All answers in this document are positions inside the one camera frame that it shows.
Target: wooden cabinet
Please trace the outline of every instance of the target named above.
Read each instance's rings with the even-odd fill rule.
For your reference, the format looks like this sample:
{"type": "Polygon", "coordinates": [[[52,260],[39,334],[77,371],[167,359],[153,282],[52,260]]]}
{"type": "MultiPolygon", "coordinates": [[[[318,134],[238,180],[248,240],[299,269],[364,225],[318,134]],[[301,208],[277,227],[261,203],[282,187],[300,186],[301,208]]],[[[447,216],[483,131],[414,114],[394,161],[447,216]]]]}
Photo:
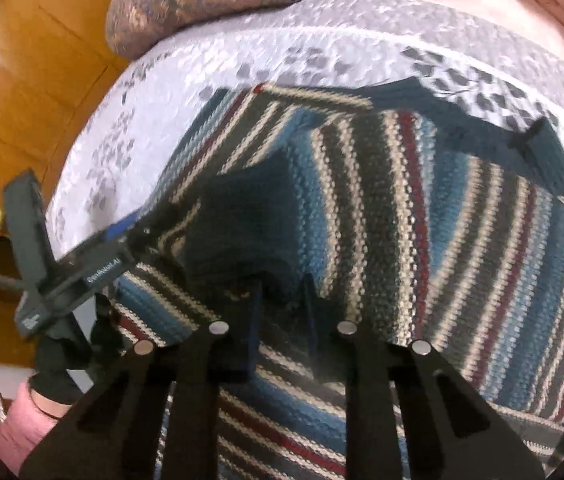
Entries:
{"type": "Polygon", "coordinates": [[[33,168],[50,199],[68,151],[127,66],[106,45],[110,0],[0,0],[1,190],[33,168]]]}

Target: pink clothing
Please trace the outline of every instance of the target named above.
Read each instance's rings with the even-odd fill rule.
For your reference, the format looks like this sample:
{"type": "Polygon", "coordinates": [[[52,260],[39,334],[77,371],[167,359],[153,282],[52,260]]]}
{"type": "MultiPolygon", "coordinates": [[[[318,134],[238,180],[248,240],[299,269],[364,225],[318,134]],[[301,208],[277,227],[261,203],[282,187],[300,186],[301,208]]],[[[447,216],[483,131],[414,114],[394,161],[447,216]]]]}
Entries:
{"type": "Polygon", "coordinates": [[[57,420],[37,408],[31,399],[28,383],[17,391],[6,420],[0,426],[0,458],[15,474],[37,444],[57,424],[57,420]]]}

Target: blue striped fabric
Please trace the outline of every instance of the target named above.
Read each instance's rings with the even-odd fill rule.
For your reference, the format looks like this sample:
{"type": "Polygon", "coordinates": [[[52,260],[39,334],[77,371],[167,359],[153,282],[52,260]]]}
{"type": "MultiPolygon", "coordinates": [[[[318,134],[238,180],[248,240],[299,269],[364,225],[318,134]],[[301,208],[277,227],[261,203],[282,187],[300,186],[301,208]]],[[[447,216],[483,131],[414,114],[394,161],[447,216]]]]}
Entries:
{"type": "MultiPolygon", "coordinates": [[[[409,91],[416,94],[416,89],[409,91]]],[[[269,153],[284,150],[289,160],[299,203],[298,258],[302,270],[312,272],[320,285],[332,272],[328,245],[329,222],[333,219],[334,225],[341,229],[337,237],[341,247],[337,250],[347,258],[355,256],[355,240],[359,241],[355,237],[360,236],[360,229],[367,229],[364,236],[385,238],[387,248],[404,247],[404,252],[395,253],[383,278],[381,269],[368,261],[367,255],[376,248],[365,246],[357,254],[366,258],[364,270],[359,274],[363,315],[366,315],[364,309],[372,305],[374,320],[385,316],[392,320],[388,326],[396,331],[406,328],[409,334],[416,333],[416,318],[424,315],[425,333],[433,336],[441,330],[446,333],[440,338],[443,354],[486,399],[494,402],[494,407],[523,436],[540,460],[559,461],[558,457],[564,455],[564,449],[558,449],[564,436],[564,388],[559,387],[562,378],[555,371],[564,369],[564,197],[551,195],[538,182],[507,173],[505,156],[500,161],[504,166],[497,166],[464,153],[460,141],[466,132],[454,137],[454,122],[448,115],[448,107],[428,102],[444,124],[440,131],[438,124],[408,112],[380,113],[379,109],[383,108],[378,89],[372,95],[361,91],[357,95],[314,90],[294,93],[294,89],[274,86],[253,92],[261,108],[241,104],[236,111],[233,105],[249,94],[225,92],[215,103],[217,108],[204,110],[204,120],[197,121],[192,128],[194,132],[187,137],[187,145],[175,154],[169,177],[155,197],[171,196],[173,183],[193,171],[186,168],[187,164],[190,166],[190,161],[199,155],[196,150],[210,150],[207,141],[223,131],[220,123],[226,122],[227,114],[228,117],[238,114],[241,121],[238,124],[245,129],[231,132],[232,137],[227,137],[229,140],[217,147],[213,156],[220,156],[217,153],[224,158],[231,156],[229,151],[222,153],[225,146],[237,146],[249,128],[255,127],[253,121],[263,116],[265,106],[277,103],[276,119],[272,122],[278,128],[267,124],[261,142],[268,139],[269,153]],[[341,96],[350,96],[350,100],[339,99],[341,96]],[[297,109],[283,123],[282,111],[287,112],[290,106],[297,109]],[[343,130],[337,131],[338,121],[344,121],[343,130]],[[376,130],[357,132],[355,124],[384,124],[395,131],[387,129],[382,136],[373,137],[376,130]],[[346,128],[352,128],[348,134],[346,128]],[[351,139],[343,137],[342,131],[351,139]],[[369,145],[368,139],[375,138],[390,142],[369,145]],[[411,138],[414,146],[407,146],[411,138]],[[386,160],[379,160],[378,153],[385,153],[386,160]],[[347,156],[352,157],[353,164],[347,162],[347,156]],[[384,163],[381,171],[369,170],[367,165],[371,160],[374,164],[384,163]],[[400,173],[396,165],[401,166],[400,173]],[[329,174],[334,168],[345,168],[347,174],[329,174]],[[384,202],[373,202],[378,187],[371,185],[368,178],[374,174],[378,182],[385,183],[382,184],[384,194],[379,195],[385,197],[384,202]],[[325,189],[325,182],[332,189],[325,189]],[[470,189],[475,196],[467,204],[470,189]],[[361,224],[355,224],[355,216],[351,214],[355,196],[361,197],[357,207],[364,220],[361,224]],[[339,208],[334,209],[333,204],[339,204],[339,208]],[[374,208],[380,207],[385,215],[385,233],[377,232],[377,224],[372,223],[377,211],[374,208]],[[416,221],[422,220],[413,218],[415,210],[426,216],[424,238],[422,232],[417,233],[419,238],[415,236],[416,221]],[[404,218],[407,222],[399,224],[404,218]],[[492,218],[492,222],[485,222],[485,218],[492,218]],[[370,225],[376,225],[375,231],[368,230],[370,225]],[[413,240],[425,240],[425,245],[412,247],[413,240]],[[475,245],[475,240],[482,240],[483,245],[475,245]],[[402,260],[406,255],[413,259],[402,260]],[[415,294],[423,293],[426,297],[428,283],[422,287],[422,283],[412,281],[414,269],[418,272],[426,269],[423,275],[430,276],[430,283],[439,288],[433,293],[428,289],[426,312],[418,312],[415,304],[419,297],[415,294]],[[384,290],[372,281],[380,279],[377,276],[385,279],[389,275],[393,288],[384,290]],[[411,281],[401,276],[411,276],[411,281]],[[377,298],[368,297],[369,291],[378,297],[383,294],[382,312],[377,310],[380,304],[377,298]],[[436,298],[432,299],[431,294],[437,295],[436,298]],[[457,309],[457,315],[445,314],[453,309],[457,309]]],[[[404,99],[404,95],[396,94],[393,98],[404,99]]],[[[474,119],[471,124],[478,124],[474,119]]],[[[466,151],[474,153],[479,142],[473,139],[469,148],[466,151]]],[[[506,154],[507,150],[504,146],[498,153],[506,154]]],[[[520,160],[517,158],[515,164],[520,164],[520,160]]],[[[207,178],[203,165],[193,169],[207,178]]],[[[524,174],[534,172],[526,168],[524,174]]],[[[180,244],[184,232],[169,238],[167,247],[180,244]]],[[[121,278],[116,298],[126,309],[122,311],[124,316],[127,316],[124,312],[130,311],[139,318],[127,316],[128,330],[135,331],[132,336],[142,338],[153,331],[155,336],[172,344],[207,319],[190,303],[192,300],[183,300],[181,292],[174,292],[181,286],[178,279],[166,267],[157,269],[159,265],[147,264],[121,278]]],[[[341,283],[348,291],[352,290],[351,276],[359,269],[352,267],[349,272],[341,283]]],[[[263,344],[270,347],[261,348],[261,368],[255,380],[226,389],[252,413],[243,411],[243,427],[222,426],[220,434],[227,444],[220,453],[220,474],[227,479],[249,480],[339,479],[343,474],[339,461],[345,453],[344,398],[341,393],[315,383],[305,370],[305,348],[297,344],[301,334],[287,334],[282,325],[272,330],[281,336],[271,342],[263,336],[263,344]],[[259,424],[264,424],[266,431],[259,424]],[[270,432],[279,440],[277,444],[272,444],[270,432]],[[252,442],[252,448],[245,449],[246,442],[252,442]],[[320,460],[331,462],[316,466],[320,460]]],[[[379,332],[393,338],[391,333],[379,332]]]]}

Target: bed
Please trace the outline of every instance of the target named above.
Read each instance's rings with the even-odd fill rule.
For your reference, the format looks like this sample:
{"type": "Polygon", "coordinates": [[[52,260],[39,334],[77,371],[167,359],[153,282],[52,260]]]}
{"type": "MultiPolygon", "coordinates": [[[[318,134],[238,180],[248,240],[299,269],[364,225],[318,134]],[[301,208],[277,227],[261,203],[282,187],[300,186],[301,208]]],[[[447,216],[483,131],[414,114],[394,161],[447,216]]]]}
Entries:
{"type": "MultiPolygon", "coordinates": [[[[564,27],[532,0],[304,0],[188,28],[130,65],[73,146],[50,202],[56,257],[143,205],[216,89],[414,75],[509,130],[545,116],[564,147],[564,27]]],[[[550,433],[534,451],[561,460],[563,427],[507,415],[521,433],[550,433]]]]}

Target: blue strip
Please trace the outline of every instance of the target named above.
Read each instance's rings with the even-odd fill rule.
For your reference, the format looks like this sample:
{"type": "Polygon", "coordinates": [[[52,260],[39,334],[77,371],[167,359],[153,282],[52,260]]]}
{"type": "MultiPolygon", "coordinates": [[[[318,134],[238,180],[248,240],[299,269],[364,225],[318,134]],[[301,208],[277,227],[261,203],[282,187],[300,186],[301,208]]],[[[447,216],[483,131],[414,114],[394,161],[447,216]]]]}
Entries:
{"type": "Polygon", "coordinates": [[[536,293],[513,352],[507,376],[496,402],[524,410],[542,362],[564,287],[564,205],[553,200],[546,253],[537,279],[536,293]]]}
{"type": "Polygon", "coordinates": [[[415,142],[419,153],[419,166],[422,174],[422,191],[427,209],[427,221],[430,219],[431,193],[433,192],[436,126],[428,119],[422,121],[422,126],[415,131],[415,142]]]}
{"type": "Polygon", "coordinates": [[[151,295],[123,276],[117,280],[116,298],[167,345],[177,344],[191,335],[191,331],[170,316],[151,295]]]}
{"type": "MultiPolygon", "coordinates": [[[[169,316],[146,292],[120,278],[117,299],[126,308],[164,339],[167,344],[178,343],[190,335],[190,330],[169,316]]],[[[248,384],[226,384],[226,390],[256,411],[303,436],[344,453],[346,449],[346,423],[337,416],[324,412],[298,400],[261,377],[248,384]]]]}
{"type": "Polygon", "coordinates": [[[269,147],[269,153],[286,147],[289,142],[298,137],[307,136],[311,130],[318,128],[323,122],[324,114],[315,110],[300,108],[283,126],[282,131],[269,147]]]}
{"type": "Polygon", "coordinates": [[[468,157],[442,150],[436,153],[430,205],[430,275],[438,272],[453,238],[468,182],[468,157]]]}
{"type": "Polygon", "coordinates": [[[335,452],[346,453],[346,422],[319,410],[256,376],[248,384],[226,384],[226,391],[276,423],[335,452]]]}
{"type": "Polygon", "coordinates": [[[116,238],[123,235],[135,223],[139,214],[140,214],[140,210],[137,209],[132,213],[130,213],[129,216],[122,218],[116,224],[109,226],[108,229],[106,229],[106,232],[104,233],[104,240],[106,241],[115,240],[116,238]]]}
{"type": "Polygon", "coordinates": [[[552,196],[550,193],[537,188],[537,212],[535,213],[537,215],[537,229],[532,232],[530,246],[524,256],[523,270],[520,272],[515,295],[498,335],[495,351],[489,359],[489,370],[480,389],[480,393],[489,400],[496,398],[502,389],[512,353],[518,344],[520,331],[527,315],[526,300],[529,295],[533,295],[535,292],[533,275],[542,266],[544,256],[542,245],[546,246],[546,238],[549,234],[551,208],[552,196]]]}
{"type": "Polygon", "coordinates": [[[298,248],[302,273],[310,272],[316,286],[324,280],[327,266],[328,233],[319,173],[313,158],[310,131],[319,125],[318,114],[306,115],[303,132],[287,146],[297,203],[300,207],[298,248]]]}

